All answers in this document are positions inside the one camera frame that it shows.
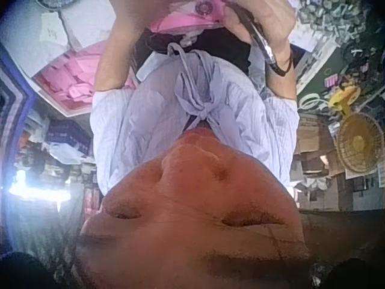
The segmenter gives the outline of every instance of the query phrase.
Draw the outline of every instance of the bracelet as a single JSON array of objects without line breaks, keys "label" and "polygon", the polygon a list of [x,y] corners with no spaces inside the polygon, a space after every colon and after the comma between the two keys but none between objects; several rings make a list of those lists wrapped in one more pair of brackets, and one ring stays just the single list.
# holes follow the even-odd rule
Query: bracelet
[{"label": "bracelet", "polygon": [[275,63],[271,63],[271,64],[269,64],[269,66],[271,67],[271,69],[276,73],[276,74],[278,74],[279,76],[281,76],[281,77],[284,77],[286,74],[288,74],[289,73],[289,71],[291,70],[291,67],[292,67],[292,65],[293,65],[293,58],[294,58],[294,56],[293,56],[293,50],[291,50],[291,52],[290,52],[290,62],[289,62],[289,67],[288,67],[288,69],[286,70],[286,71],[284,71],[283,69],[281,69],[279,66],[278,66],[278,63],[277,62],[275,62]]}]

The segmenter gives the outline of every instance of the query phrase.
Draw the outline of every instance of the shirt sleeve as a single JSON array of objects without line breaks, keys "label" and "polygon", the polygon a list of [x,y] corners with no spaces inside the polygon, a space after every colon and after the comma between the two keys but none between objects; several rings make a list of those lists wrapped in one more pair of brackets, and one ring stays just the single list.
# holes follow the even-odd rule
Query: shirt sleeve
[{"label": "shirt sleeve", "polygon": [[131,96],[131,89],[121,89],[96,92],[93,97],[90,124],[94,134],[93,150],[97,166],[97,182],[104,195],[108,192],[112,159]]},{"label": "shirt sleeve", "polygon": [[269,135],[276,143],[278,161],[280,162],[280,180],[283,185],[290,183],[290,168],[297,144],[297,129],[300,117],[297,102],[279,98],[267,87],[262,90],[261,97],[266,107],[266,121]]}]

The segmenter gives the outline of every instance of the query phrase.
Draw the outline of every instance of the man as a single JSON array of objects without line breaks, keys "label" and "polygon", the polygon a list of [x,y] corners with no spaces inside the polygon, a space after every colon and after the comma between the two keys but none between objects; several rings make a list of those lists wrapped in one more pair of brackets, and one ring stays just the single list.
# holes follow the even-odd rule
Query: man
[{"label": "man", "polygon": [[[117,19],[100,61],[91,114],[105,198],[85,224],[77,269],[96,288],[300,288],[308,252],[284,185],[298,114],[288,0],[234,0],[273,49],[259,94],[235,66],[169,46],[136,90],[131,50],[167,1],[111,0]],[[225,26],[251,42],[235,12]]]}]

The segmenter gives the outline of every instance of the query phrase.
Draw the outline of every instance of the eye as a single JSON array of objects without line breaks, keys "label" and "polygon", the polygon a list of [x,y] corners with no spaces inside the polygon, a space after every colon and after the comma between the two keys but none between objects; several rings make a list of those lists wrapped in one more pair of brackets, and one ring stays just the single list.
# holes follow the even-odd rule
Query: eye
[{"label": "eye", "polygon": [[229,227],[246,227],[263,224],[280,224],[283,222],[278,218],[258,211],[233,211],[228,213],[222,220],[222,224]]},{"label": "eye", "polygon": [[140,212],[136,208],[105,208],[105,212],[115,219],[132,220],[141,217]]}]

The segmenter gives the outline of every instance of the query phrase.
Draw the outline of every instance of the hand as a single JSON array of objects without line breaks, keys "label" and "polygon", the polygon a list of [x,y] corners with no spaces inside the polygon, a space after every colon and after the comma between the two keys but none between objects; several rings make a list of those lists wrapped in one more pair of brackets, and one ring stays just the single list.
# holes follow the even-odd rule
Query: hand
[{"label": "hand", "polygon": [[[290,57],[288,37],[295,26],[295,11],[288,0],[228,0],[250,11],[254,20],[261,24],[265,37],[278,61]],[[236,13],[225,7],[224,26],[241,41],[251,44],[251,36],[239,21]]]},{"label": "hand", "polygon": [[173,0],[109,0],[116,14],[116,23],[143,30],[157,17],[168,14]]}]

